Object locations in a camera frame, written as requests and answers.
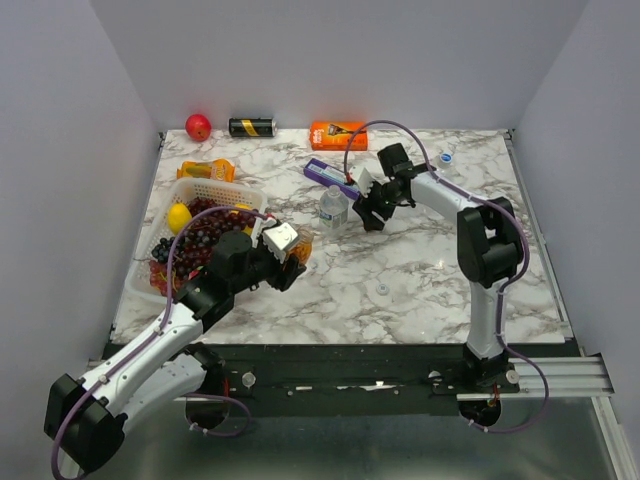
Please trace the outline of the orange juice bottle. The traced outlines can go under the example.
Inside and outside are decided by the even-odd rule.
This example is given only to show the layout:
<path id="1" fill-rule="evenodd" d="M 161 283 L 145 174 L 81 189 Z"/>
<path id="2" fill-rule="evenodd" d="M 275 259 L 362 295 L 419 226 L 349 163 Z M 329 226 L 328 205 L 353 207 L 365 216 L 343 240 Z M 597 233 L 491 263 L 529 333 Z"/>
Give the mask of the orange juice bottle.
<path id="1" fill-rule="evenodd" d="M 306 227 L 300 227 L 297 233 L 299 240 L 291 253 L 296 256 L 300 265 L 305 265 L 312 253 L 315 234 Z"/>

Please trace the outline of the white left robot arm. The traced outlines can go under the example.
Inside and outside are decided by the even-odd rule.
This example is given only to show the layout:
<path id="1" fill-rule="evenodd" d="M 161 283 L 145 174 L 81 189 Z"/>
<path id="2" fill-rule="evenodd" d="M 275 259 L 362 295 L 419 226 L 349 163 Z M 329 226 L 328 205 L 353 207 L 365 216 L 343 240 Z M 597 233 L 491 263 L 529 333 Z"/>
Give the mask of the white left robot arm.
<path id="1" fill-rule="evenodd" d="M 265 282 L 286 291 L 306 267 L 294 254 L 299 233 L 288 223 L 265 228 L 256 240 L 227 232 L 209 264 L 167 301 L 141 334 L 79 378 L 60 376 L 50 387 L 44 431 L 53 440 L 52 474 L 62 478 L 65 453 L 85 478 L 119 450 L 135 420 L 183 395 L 214 393 L 220 368 L 199 360 L 193 343 L 234 307 L 235 297 Z"/>

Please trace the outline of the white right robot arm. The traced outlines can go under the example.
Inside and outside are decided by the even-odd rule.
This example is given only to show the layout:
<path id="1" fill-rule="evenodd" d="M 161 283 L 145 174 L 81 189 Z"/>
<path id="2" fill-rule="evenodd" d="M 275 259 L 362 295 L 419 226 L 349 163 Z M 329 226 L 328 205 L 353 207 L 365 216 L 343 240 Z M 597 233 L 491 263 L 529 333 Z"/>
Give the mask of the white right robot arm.
<path id="1" fill-rule="evenodd" d="M 378 182 L 364 167 L 345 169 L 359 190 L 353 210 L 367 231 L 381 231 L 401 206 L 424 205 L 454 224 L 457 263 L 471 288 L 470 331 L 463 348 L 460 379 L 480 392 L 509 369 L 502 324 L 505 290 L 528 265 L 526 235 L 504 197 L 487 200 L 452 184 L 429 163 L 415 165 L 399 144 L 378 153 L 388 180 Z"/>

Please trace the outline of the large clear plastic bottle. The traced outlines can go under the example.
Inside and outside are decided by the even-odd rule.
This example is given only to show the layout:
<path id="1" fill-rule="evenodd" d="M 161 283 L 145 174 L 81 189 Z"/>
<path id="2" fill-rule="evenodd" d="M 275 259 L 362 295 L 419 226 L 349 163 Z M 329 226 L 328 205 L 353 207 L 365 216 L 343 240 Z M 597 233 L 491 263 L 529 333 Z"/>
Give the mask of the large clear plastic bottle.
<path id="1" fill-rule="evenodd" d="M 452 153 L 441 152 L 434 154 L 430 163 L 439 176 L 452 176 L 456 174 L 456 165 Z"/>

